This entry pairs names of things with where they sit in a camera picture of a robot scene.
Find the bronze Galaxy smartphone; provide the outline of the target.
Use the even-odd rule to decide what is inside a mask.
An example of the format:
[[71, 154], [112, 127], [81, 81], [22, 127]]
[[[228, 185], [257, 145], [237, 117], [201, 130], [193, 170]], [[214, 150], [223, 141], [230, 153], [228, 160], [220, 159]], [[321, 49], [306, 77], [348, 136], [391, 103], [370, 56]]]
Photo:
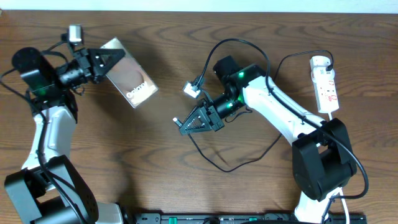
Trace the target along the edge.
[[158, 86], [117, 37], [101, 48], [124, 50], [125, 56], [107, 73], [107, 77], [133, 108], [158, 92]]

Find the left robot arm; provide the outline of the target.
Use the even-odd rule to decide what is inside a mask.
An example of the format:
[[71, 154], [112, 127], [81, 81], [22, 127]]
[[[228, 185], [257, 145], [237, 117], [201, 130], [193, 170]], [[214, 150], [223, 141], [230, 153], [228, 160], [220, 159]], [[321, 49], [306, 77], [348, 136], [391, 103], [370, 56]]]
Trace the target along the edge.
[[99, 83], [125, 55], [121, 49], [72, 50], [73, 60], [55, 68], [46, 59], [53, 51], [26, 47], [12, 65], [27, 83], [21, 97], [32, 111], [35, 136], [20, 171], [4, 187], [22, 223], [127, 223], [118, 203], [98, 202], [70, 162], [78, 107], [74, 91]]

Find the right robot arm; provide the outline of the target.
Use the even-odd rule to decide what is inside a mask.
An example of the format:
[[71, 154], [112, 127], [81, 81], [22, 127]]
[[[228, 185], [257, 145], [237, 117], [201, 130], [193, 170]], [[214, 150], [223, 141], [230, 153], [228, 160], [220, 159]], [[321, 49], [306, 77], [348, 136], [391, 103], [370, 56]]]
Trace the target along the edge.
[[224, 93], [200, 100], [184, 121], [174, 118], [180, 134], [218, 131], [226, 117], [243, 106], [257, 111], [292, 146], [293, 177], [301, 190], [294, 216], [300, 222], [325, 223], [331, 203], [345, 198], [342, 188], [357, 173], [346, 126], [300, 106], [256, 64], [243, 68], [229, 55], [217, 61], [213, 71]]

